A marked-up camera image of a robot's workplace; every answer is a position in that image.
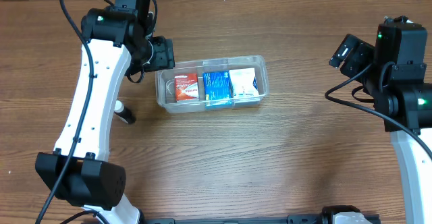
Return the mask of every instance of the white and blue package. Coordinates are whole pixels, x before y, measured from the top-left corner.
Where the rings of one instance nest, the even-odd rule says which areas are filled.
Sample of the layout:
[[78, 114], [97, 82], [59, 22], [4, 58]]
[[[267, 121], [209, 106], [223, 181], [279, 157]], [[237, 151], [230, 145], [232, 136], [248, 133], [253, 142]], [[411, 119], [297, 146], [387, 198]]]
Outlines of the white and blue package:
[[[231, 81], [229, 72], [205, 72], [204, 79], [205, 100], [208, 108], [232, 105]], [[229, 99], [226, 101], [211, 102], [212, 100]]]
[[234, 99], [253, 98], [259, 96], [255, 69], [233, 69], [229, 71]]

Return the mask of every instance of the wood grain surface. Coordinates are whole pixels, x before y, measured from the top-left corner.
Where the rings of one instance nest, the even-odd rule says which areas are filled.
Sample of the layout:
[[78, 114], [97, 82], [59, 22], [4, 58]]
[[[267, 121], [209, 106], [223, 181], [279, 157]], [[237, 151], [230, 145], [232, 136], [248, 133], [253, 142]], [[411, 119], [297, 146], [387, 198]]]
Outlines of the wood grain surface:
[[[141, 84], [125, 80], [119, 97], [138, 120], [114, 117], [110, 161], [126, 168], [126, 194], [146, 217], [282, 217], [352, 204], [383, 223], [404, 223], [382, 120], [323, 95], [346, 79], [328, 59], [347, 33], [375, 44], [383, 17], [402, 14], [432, 29], [432, 0], [158, 4], [157, 34], [173, 39], [176, 61], [262, 55], [271, 93], [260, 107], [170, 115], [156, 103], [154, 74]], [[104, 6], [67, 2], [75, 21]], [[33, 223], [49, 193], [36, 154], [51, 152], [63, 129], [80, 41], [56, 1], [2, 2], [0, 14], [0, 223]], [[335, 96], [350, 100], [355, 86]], [[78, 211], [54, 200], [44, 223]]]

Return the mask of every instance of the plastic bin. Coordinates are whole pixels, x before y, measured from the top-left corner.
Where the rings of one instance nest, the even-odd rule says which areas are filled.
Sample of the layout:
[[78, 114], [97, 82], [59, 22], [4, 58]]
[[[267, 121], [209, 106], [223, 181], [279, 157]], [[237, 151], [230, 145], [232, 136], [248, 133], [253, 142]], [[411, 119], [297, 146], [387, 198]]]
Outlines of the plastic bin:
[[[256, 87], [259, 96], [250, 96], [243, 99], [205, 100], [205, 88], [203, 81], [204, 72], [222, 72], [231, 69], [255, 68]], [[176, 75], [196, 73], [198, 76], [199, 101], [176, 101]], [[156, 97], [157, 103], [170, 113], [187, 113], [214, 109], [226, 109], [242, 106], [257, 105], [269, 93], [269, 81], [265, 68], [264, 58], [260, 55], [205, 59], [198, 61], [185, 61], [175, 63], [173, 69], [158, 71], [156, 73]], [[227, 102], [229, 105], [221, 107], [208, 107], [209, 103]]]

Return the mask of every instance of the red box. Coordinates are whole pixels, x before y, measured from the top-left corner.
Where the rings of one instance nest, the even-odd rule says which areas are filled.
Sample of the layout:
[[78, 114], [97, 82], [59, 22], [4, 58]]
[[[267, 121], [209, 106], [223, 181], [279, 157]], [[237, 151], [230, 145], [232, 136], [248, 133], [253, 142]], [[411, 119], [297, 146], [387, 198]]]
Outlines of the red box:
[[196, 74], [176, 75], [175, 80], [175, 99], [177, 101], [199, 99]]

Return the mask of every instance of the black cable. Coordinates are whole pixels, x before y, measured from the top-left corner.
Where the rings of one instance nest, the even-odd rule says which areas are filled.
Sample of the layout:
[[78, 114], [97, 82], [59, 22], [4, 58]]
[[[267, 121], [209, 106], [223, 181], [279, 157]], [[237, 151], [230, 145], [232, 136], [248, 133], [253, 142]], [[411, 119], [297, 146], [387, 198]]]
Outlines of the black cable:
[[153, 18], [153, 22], [152, 22], [152, 24], [151, 24], [151, 28], [149, 28], [149, 32], [148, 32], [148, 34], [147, 35], [149, 35], [149, 34], [151, 34], [154, 30], [155, 30], [155, 27], [156, 27], [156, 19], [157, 19], [157, 2], [156, 2], [156, 0], [152, 0], [153, 1], [153, 5], [155, 6], [155, 16], [154, 16], [154, 18]]
[[109, 224], [108, 220], [106, 220], [106, 218], [104, 218], [104, 216], [101, 213], [99, 213], [99, 211], [94, 211], [94, 210], [82, 211], [80, 213], [76, 213], [75, 215], [62, 221], [60, 224], [67, 224], [67, 223], [77, 219], [78, 217], [81, 217], [83, 215], [88, 215], [88, 214], [93, 214], [93, 218], [98, 217], [103, 224]]
[[364, 88], [364, 86], [358, 86], [358, 87], [354, 88], [351, 92], [352, 97], [354, 99], [356, 99], [357, 101], [362, 102], [362, 103], [374, 103], [373, 99], [360, 99], [360, 98], [356, 97], [356, 93], [359, 90], [362, 90], [363, 88]]
[[[107, 3], [109, 3], [110, 5], [114, 5], [112, 2], [110, 2], [110, 0], [104, 0]], [[90, 73], [89, 73], [89, 79], [88, 79], [88, 88], [87, 88], [87, 95], [86, 95], [86, 99], [84, 102], [84, 106], [82, 107], [82, 112], [81, 112], [81, 116], [80, 119], [78, 121], [78, 125], [76, 126], [76, 132], [75, 132], [75, 136], [72, 139], [72, 145], [69, 151], [69, 155], [67, 156], [65, 165], [63, 166], [63, 169], [61, 170], [59, 177], [57, 178], [57, 180], [55, 181], [55, 184], [53, 186], [53, 188], [51, 189], [51, 192], [48, 195], [47, 200], [45, 201], [42, 210], [40, 210], [39, 216], [36, 220], [36, 224], [41, 223], [43, 216], [45, 215], [49, 204], [51, 203], [52, 199], [54, 198], [55, 193], [57, 192], [57, 189], [59, 188], [59, 185], [61, 183], [61, 181], [63, 180], [66, 171], [68, 170], [69, 164], [71, 163], [71, 159], [72, 156], [74, 155], [74, 151], [76, 148], [76, 145], [80, 139], [80, 132], [81, 132], [81, 128], [82, 128], [82, 124], [84, 122], [84, 118], [86, 116], [86, 112], [87, 112], [87, 108], [88, 108], [88, 103], [90, 102], [90, 96], [92, 94], [92, 87], [93, 87], [93, 77], [94, 77], [94, 69], [93, 69], [93, 58], [90, 52], [90, 48], [88, 48], [87, 42], [84, 40], [84, 38], [82, 37], [81, 32], [79, 31], [79, 29], [77, 28], [77, 26], [75, 25], [75, 22], [72, 20], [72, 18], [70, 17], [64, 0], [60, 0], [60, 6], [61, 6], [61, 10], [63, 11], [63, 13], [65, 14], [66, 19], [68, 20], [68, 22], [70, 23], [70, 25], [72, 26], [72, 28], [74, 29], [76, 35], [78, 36], [78, 38], [81, 40], [81, 43], [83, 44], [84, 48], [86, 49], [86, 53], [88, 56], [88, 65], [90, 68]]]
[[353, 107], [355, 109], [360, 109], [361, 111], [373, 114], [377, 117], [380, 117], [384, 120], [386, 120], [387, 122], [391, 123], [392, 125], [394, 125], [395, 127], [405, 131], [408, 135], [410, 135], [411, 137], [414, 138], [414, 140], [416, 140], [420, 146], [423, 148], [423, 150], [425, 150], [425, 152], [427, 153], [427, 155], [429, 156], [429, 158], [432, 159], [432, 151], [431, 149], [429, 149], [429, 147], [427, 147], [427, 145], [416, 135], [414, 134], [414, 132], [412, 132], [411, 130], [409, 130], [407, 127], [403, 126], [401, 123], [397, 122], [396, 120], [382, 114], [382, 113], [378, 113], [375, 110], [372, 110], [368, 107], [363, 107], [361, 105], [357, 105], [355, 103], [351, 103], [348, 101], [344, 101], [344, 100], [340, 100], [340, 99], [335, 99], [332, 96], [329, 96], [332, 92], [341, 89], [342, 87], [346, 86], [347, 84], [351, 83], [352, 81], [356, 80], [357, 78], [361, 77], [364, 73], [366, 73], [370, 68], [371, 68], [372, 64], [369, 64], [368, 66], [366, 66], [366, 68], [364, 70], [362, 70], [360, 73], [358, 73], [357, 75], [355, 75], [353, 78], [350, 78], [349, 80], [346, 80], [345, 82], [333, 87], [332, 89], [328, 90], [324, 95], [325, 98], [335, 102], [335, 103], [339, 103], [341, 105], [345, 105], [345, 106], [349, 106], [349, 107]]
[[380, 93], [383, 93], [383, 81], [384, 81], [385, 72], [387, 71], [387, 68], [391, 65], [395, 65], [395, 63], [391, 61], [385, 63], [381, 69], [381, 73], [379, 74], [378, 90]]

